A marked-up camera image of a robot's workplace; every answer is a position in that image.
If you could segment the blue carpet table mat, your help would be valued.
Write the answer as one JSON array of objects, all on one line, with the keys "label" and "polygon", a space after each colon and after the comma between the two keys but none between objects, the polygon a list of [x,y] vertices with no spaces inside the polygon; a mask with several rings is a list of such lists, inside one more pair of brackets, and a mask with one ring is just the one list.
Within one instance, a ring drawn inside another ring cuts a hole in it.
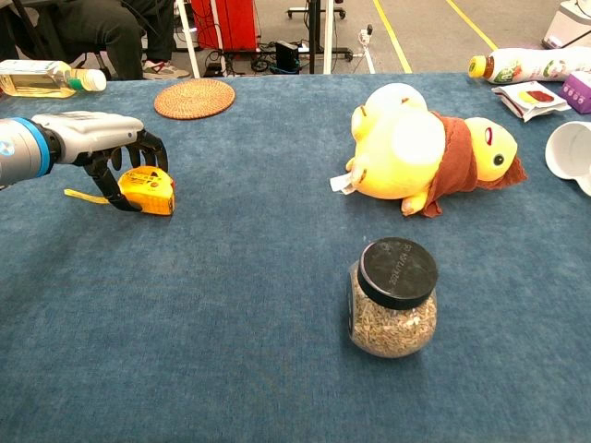
[{"label": "blue carpet table mat", "polygon": [[[333,193],[354,109],[395,75],[235,78],[210,118],[155,113],[161,82],[0,118],[103,111],[168,151],[170,217],[69,198],[77,167],[0,191],[0,443],[591,443],[591,198],[546,167],[574,112],[523,122],[464,74],[414,74],[429,107],[518,142],[527,180],[435,219]],[[436,259],[438,325],[402,359],[347,334],[348,269],[385,236]]]}]

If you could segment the red cabinet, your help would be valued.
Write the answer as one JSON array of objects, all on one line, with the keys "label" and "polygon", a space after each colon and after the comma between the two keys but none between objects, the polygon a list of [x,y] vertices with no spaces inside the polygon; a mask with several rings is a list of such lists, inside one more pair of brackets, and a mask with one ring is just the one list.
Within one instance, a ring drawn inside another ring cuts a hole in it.
[{"label": "red cabinet", "polygon": [[202,48],[256,51],[255,0],[190,0]]}]

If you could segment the purple small box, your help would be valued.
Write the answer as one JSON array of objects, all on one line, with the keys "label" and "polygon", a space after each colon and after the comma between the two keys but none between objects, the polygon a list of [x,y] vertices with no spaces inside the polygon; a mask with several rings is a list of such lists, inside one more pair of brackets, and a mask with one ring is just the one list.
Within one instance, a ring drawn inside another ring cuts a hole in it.
[{"label": "purple small box", "polygon": [[558,94],[579,114],[591,114],[591,73],[572,72]]}]

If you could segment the white labelled bottle yellow cap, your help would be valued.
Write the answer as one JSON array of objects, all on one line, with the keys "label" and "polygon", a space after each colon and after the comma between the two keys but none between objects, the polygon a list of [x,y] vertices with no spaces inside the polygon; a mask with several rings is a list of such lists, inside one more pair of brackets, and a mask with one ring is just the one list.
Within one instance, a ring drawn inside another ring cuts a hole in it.
[{"label": "white labelled bottle yellow cap", "polygon": [[563,81],[573,72],[591,73],[591,47],[500,48],[489,55],[473,56],[467,70],[470,78],[483,78],[496,85]]}]

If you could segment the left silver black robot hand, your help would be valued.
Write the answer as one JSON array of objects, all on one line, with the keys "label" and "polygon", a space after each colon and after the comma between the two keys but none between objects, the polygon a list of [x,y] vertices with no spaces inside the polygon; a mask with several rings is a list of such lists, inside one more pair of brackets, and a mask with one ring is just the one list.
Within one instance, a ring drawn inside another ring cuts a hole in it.
[{"label": "left silver black robot hand", "polygon": [[121,169],[121,149],[126,148],[133,167],[143,164],[168,170],[162,140],[144,128],[135,117],[105,112],[74,111],[36,114],[32,121],[56,138],[56,161],[84,168],[107,201],[122,211],[140,212],[145,203],[128,199],[121,191],[111,167]]}]

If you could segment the white red sneaker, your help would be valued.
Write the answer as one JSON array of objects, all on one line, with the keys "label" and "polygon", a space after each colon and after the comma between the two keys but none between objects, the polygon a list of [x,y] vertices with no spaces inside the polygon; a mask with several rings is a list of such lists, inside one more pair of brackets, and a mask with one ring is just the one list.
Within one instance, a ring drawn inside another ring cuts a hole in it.
[{"label": "white red sneaker", "polygon": [[146,60],[142,68],[142,77],[148,80],[166,80],[189,78],[191,74],[171,64],[170,61],[152,62]]}]

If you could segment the clear bottle of yellow oil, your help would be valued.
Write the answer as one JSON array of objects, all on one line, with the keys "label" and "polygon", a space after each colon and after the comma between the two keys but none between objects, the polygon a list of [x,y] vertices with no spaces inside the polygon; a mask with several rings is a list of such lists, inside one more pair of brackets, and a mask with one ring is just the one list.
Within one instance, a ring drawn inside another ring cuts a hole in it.
[{"label": "clear bottle of yellow oil", "polygon": [[63,61],[0,62],[0,89],[14,97],[64,99],[79,91],[100,92],[106,85],[101,70],[73,68]]}]

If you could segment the white snack packet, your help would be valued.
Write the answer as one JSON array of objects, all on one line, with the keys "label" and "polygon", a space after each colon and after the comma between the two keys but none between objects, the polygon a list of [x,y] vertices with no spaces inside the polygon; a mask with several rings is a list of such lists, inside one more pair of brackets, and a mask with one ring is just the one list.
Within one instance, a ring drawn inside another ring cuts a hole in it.
[{"label": "white snack packet", "polygon": [[540,115],[572,109],[567,101],[537,81],[498,86],[491,91],[525,123]]}]

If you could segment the yellow tape measure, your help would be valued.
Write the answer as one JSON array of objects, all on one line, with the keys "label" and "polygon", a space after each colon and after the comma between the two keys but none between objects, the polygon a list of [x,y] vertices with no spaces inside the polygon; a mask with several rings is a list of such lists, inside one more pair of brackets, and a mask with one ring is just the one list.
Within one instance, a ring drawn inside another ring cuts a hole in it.
[{"label": "yellow tape measure", "polygon": [[175,181],[155,166],[140,166],[126,171],[118,180],[122,194],[141,212],[172,216],[175,211]]}]

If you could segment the round woven rattan coaster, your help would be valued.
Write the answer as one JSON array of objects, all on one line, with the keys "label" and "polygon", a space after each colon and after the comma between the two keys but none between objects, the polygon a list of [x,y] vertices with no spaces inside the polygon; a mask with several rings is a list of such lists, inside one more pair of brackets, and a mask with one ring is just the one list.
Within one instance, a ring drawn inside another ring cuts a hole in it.
[{"label": "round woven rattan coaster", "polygon": [[211,78],[183,81],[162,90],[154,99],[157,114],[175,120],[201,119],[220,114],[235,101],[235,90]]}]

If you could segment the black adapter box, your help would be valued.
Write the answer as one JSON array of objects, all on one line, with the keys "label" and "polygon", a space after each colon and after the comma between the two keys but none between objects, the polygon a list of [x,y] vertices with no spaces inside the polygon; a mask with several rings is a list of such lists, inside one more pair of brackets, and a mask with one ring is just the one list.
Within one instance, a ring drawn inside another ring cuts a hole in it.
[{"label": "black adapter box", "polygon": [[275,43],[276,67],[283,72],[299,71],[299,48],[296,44],[278,41]]}]

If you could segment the yellow plush toy brown hood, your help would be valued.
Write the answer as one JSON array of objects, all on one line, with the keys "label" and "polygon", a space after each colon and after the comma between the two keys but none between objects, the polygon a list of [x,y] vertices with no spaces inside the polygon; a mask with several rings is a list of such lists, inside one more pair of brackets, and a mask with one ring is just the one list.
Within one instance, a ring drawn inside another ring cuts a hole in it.
[{"label": "yellow plush toy brown hood", "polygon": [[475,189],[503,189],[526,180],[518,144],[484,118],[431,111],[404,83],[372,92],[351,117],[354,156],[330,180],[332,191],[398,200],[405,216],[442,213],[440,199]]}]

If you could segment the light blue mug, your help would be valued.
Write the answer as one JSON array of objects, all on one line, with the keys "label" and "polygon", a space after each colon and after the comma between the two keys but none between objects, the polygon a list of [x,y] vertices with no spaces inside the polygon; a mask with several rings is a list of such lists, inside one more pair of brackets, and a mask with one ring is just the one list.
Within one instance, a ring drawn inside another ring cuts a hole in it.
[{"label": "light blue mug", "polygon": [[591,122],[571,121],[557,127],[545,148],[549,170],[563,180],[573,180],[591,197]]}]

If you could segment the white metal frame leg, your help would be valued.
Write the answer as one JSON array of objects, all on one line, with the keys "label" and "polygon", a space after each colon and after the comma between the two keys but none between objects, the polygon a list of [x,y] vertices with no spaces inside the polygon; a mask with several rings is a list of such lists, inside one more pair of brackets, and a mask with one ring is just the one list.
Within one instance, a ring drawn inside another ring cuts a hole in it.
[{"label": "white metal frame leg", "polygon": [[175,0],[175,5],[178,9],[178,14],[181,19],[182,31],[186,41],[187,53],[191,64],[193,78],[200,78],[199,66],[197,63],[195,48],[187,18],[185,0]]},{"label": "white metal frame leg", "polygon": [[332,72],[332,30],[333,30],[334,1],[325,1],[325,24],[324,24],[324,46],[323,46],[323,71],[324,75]]}]

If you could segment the person's dark trouser leg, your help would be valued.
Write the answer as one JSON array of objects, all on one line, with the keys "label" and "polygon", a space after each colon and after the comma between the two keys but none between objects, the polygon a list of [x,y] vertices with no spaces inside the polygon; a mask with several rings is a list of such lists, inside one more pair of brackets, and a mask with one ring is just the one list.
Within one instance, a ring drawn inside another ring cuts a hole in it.
[{"label": "person's dark trouser leg", "polygon": [[60,0],[54,13],[67,42],[103,46],[123,80],[141,80],[146,60],[170,61],[175,0]]}]

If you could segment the grain jar with black lid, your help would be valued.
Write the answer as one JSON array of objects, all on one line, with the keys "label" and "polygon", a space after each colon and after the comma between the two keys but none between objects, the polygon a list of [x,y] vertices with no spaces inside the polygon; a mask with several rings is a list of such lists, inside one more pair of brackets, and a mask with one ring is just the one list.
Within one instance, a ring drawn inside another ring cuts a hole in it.
[{"label": "grain jar with black lid", "polygon": [[349,268],[351,341],[382,358],[418,352],[437,326],[438,277],[435,259],[414,241],[384,237],[367,245]]}]

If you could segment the white grey machine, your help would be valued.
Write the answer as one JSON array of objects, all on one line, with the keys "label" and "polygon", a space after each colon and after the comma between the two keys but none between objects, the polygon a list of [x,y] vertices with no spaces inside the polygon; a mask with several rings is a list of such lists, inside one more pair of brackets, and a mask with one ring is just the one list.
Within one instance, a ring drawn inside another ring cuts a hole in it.
[{"label": "white grey machine", "polygon": [[591,48],[591,0],[563,0],[542,39],[542,45],[547,49]]}]

